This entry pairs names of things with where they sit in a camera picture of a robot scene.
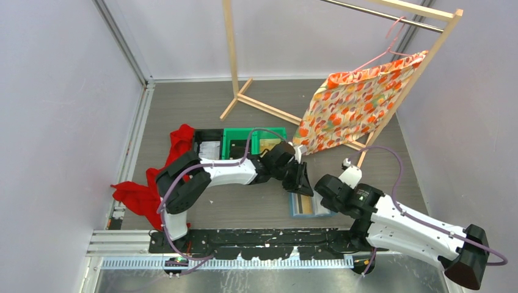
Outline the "blue card holder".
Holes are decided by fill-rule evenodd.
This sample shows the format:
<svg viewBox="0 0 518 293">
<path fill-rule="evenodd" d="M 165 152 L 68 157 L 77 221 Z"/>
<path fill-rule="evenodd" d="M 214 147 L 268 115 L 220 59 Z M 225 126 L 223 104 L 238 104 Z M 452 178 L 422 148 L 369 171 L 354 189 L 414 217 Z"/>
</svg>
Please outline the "blue card holder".
<svg viewBox="0 0 518 293">
<path fill-rule="evenodd" d="M 321 205 L 322 199 L 323 197 L 316 191 L 313 192 L 312 197 L 290 193 L 290 216 L 295 219 L 334 216 L 335 212 Z"/>
</svg>

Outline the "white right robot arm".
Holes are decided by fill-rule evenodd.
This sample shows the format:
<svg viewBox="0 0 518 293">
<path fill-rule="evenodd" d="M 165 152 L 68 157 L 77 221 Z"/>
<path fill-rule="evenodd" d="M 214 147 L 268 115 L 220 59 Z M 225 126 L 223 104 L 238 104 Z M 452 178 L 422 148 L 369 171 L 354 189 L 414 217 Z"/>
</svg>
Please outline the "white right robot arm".
<svg viewBox="0 0 518 293">
<path fill-rule="evenodd" d="M 368 184 L 351 188 L 332 175 L 315 185 L 321 204 L 331 211 L 350 216 L 349 244 L 356 250 L 388 249 L 442 269 L 452 282 L 479 290 L 488 264 L 489 252 L 483 228 L 450 225 L 401 205 L 390 195 Z"/>
</svg>

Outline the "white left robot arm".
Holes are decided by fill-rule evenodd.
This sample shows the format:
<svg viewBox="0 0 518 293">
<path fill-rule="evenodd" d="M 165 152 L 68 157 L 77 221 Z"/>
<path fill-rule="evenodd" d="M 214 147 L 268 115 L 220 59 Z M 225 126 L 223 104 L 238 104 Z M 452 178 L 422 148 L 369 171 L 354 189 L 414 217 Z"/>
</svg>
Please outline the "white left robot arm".
<svg viewBox="0 0 518 293">
<path fill-rule="evenodd" d="M 187 211 L 207 188 L 262 184 L 271 178 L 279 180 L 289 193 L 313 196 L 307 164 L 301 160 L 300 149 L 289 143 L 280 142 L 260 154 L 229 160 L 211 160 L 195 151 L 186 152 L 155 178 L 162 199 L 158 213 L 166 234 L 164 245 L 174 253 L 186 248 Z"/>
</svg>

